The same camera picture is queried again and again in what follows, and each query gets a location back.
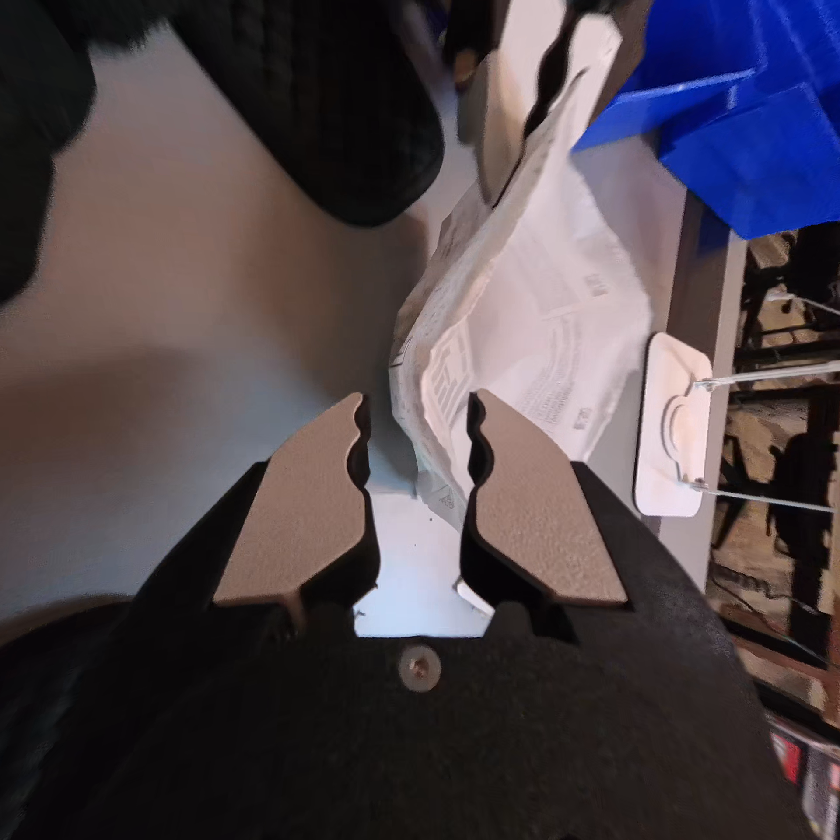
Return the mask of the white paper parts bag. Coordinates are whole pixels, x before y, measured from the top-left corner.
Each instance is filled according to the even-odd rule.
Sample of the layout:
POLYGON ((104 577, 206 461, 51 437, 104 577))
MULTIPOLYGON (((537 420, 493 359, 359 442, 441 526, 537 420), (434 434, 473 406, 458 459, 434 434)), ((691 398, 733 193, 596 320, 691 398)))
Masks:
POLYGON ((648 294, 571 159, 589 76, 572 76, 496 207, 477 182, 461 197, 397 316, 393 414, 416 494, 455 530, 473 487, 471 393, 488 390, 586 461, 641 364, 648 294))

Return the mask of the grey desk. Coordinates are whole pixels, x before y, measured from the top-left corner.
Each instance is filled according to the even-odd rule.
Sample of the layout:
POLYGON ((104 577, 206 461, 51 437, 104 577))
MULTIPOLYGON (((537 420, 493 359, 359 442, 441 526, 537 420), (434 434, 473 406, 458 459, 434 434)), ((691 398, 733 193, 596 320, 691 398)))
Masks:
MULTIPOLYGON (((480 635, 477 625, 417 625, 424 594, 406 562, 465 610, 463 525, 416 493, 413 446, 392 410, 397 316, 429 262, 428 216, 342 224, 285 173, 170 29, 134 57, 96 60, 90 127, 59 156, 46 256, 33 286, 2 313, 2 629, 151 592, 154 570, 216 509, 200 549, 211 606, 268 461, 298 430, 359 392, 370 401, 371 496, 381 566, 401 568, 387 632, 480 635)), ((448 215, 480 186, 479 129, 464 160, 420 200, 448 215)), ((659 186, 626 142, 572 153, 647 291, 625 236, 684 230, 660 213, 659 186)), ((648 335, 584 485, 634 493, 648 335)))

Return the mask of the person's black clothing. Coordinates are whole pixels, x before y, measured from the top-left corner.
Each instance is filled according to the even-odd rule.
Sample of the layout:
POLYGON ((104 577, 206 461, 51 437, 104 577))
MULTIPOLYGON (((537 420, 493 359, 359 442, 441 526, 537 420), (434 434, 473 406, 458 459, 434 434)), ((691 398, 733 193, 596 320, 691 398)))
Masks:
POLYGON ((55 156, 96 92, 72 2, 1 2, 1 303, 36 273, 55 156))

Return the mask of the black toy set box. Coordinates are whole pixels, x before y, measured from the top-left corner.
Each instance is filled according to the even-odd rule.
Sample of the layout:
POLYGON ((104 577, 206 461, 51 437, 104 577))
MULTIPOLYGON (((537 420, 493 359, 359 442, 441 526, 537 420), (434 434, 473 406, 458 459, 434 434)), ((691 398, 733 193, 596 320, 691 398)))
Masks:
POLYGON ((771 712, 765 716, 783 775, 795 787, 812 832, 817 838, 838 839, 838 746, 771 712))

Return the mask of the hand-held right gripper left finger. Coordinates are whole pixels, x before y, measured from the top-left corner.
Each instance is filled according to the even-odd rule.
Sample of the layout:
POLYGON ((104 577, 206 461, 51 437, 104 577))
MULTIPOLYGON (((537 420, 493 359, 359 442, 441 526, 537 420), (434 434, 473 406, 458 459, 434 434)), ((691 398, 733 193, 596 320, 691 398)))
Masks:
POLYGON ((333 606, 349 617, 376 585, 370 401, 354 392, 271 456, 213 594, 216 606, 279 604, 293 625, 333 606))

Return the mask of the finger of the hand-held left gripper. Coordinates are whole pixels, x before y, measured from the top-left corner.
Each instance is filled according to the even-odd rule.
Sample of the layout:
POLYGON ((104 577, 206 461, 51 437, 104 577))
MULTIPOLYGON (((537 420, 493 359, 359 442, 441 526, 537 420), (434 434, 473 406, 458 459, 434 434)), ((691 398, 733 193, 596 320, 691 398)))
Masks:
POLYGON ((503 5, 487 58, 485 114, 478 142, 479 182, 486 204, 498 205, 529 135, 545 119, 566 82, 572 3, 510 1, 503 5))
POLYGON ((579 140, 595 116, 622 41, 609 14, 562 14, 535 66, 523 139, 558 112, 570 125, 572 142, 579 140))

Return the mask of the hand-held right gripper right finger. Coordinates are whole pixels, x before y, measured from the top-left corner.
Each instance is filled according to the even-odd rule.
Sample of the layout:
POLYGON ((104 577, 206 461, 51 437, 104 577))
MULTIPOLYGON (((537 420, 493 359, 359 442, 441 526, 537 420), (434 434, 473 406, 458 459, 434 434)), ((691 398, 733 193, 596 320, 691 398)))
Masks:
POLYGON ((625 587, 573 464, 552 438, 486 389, 469 395, 463 585, 491 610, 519 602, 619 608, 625 587))

